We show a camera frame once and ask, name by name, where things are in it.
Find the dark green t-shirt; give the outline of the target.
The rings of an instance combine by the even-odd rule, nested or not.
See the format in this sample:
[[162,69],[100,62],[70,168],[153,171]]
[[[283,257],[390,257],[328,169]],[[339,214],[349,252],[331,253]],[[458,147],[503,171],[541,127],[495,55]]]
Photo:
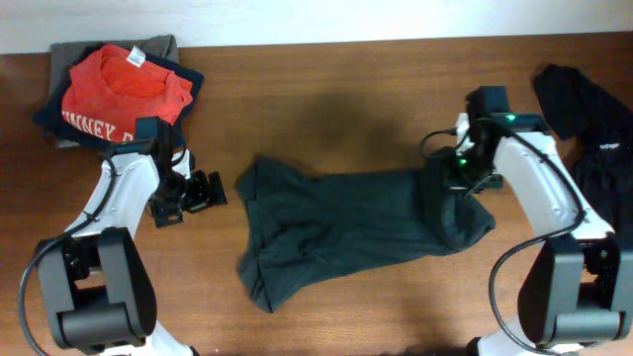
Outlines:
[[268,313],[312,284],[460,253],[496,226],[475,197],[444,186],[438,160],[311,176],[260,156],[235,189],[249,229],[237,274],[250,300]]

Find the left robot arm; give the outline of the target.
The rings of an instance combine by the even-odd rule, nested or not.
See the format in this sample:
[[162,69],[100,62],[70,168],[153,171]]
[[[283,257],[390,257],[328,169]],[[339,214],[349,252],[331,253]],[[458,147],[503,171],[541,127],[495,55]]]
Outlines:
[[134,238],[143,213],[156,227],[175,225],[226,203],[219,173],[175,152],[174,129],[157,117],[136,120],[136,137],[111,143],[100,179],[80,216],[41,241],[19,294],[36,274],[51,337],[84,355],[194,355],[157,318],[154,289]]

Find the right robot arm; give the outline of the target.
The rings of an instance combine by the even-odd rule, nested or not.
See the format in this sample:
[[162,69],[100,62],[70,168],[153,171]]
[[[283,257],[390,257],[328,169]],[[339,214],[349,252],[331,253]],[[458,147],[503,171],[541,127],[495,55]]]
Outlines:
[[442,160],[443,183],[465,197],[502,181],[514,192],[532,239],[505,252],[537,245],[540,251],[517,297],[517,315],[498,331],[472,339],[469,355],[576,355],[622,340],[632,330],[632,244],[590,206],[566,170],[544,119],[518,114],[502,86],[469,93]]

